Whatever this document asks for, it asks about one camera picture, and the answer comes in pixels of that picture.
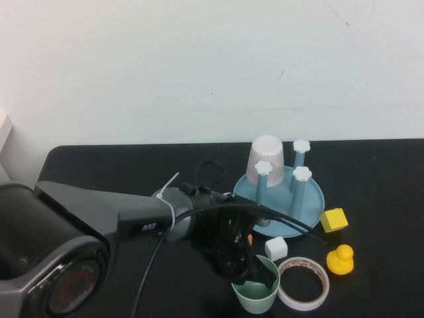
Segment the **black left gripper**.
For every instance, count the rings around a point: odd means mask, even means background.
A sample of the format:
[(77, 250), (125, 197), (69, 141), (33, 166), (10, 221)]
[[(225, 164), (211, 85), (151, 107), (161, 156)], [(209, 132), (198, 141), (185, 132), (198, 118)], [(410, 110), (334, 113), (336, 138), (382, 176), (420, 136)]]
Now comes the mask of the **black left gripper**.
[(245, 281), (274, 287), (276, 274), (267, 267), (269, 259), (255, 254), (249, 244), (258, 217), (251, 209), (230, 207), (247, 201), (232, 194), (213, 192), (195, 199), (195, 209), (206, 209), (193, 216), (192, 246), (208, 261), (213, 271), (235, 285)]

